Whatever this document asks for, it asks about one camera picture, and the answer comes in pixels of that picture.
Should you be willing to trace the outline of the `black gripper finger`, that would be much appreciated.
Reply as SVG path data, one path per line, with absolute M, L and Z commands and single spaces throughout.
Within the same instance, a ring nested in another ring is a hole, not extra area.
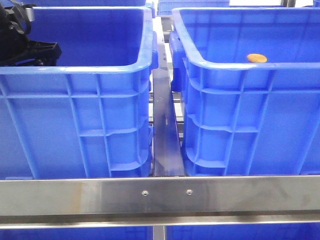
M 30 41 L 26 50 L 14 62 L 16 67 L 56 66 L 62 50 L 57 42 Z

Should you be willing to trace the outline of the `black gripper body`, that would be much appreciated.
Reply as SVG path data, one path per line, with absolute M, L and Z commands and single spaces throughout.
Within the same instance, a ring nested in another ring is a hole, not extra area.
M 0 5 L 0 65 L 32 66 L 28 34 L 34 21 L 34 5 L 17 0 L 11 3 L 7 7 Z

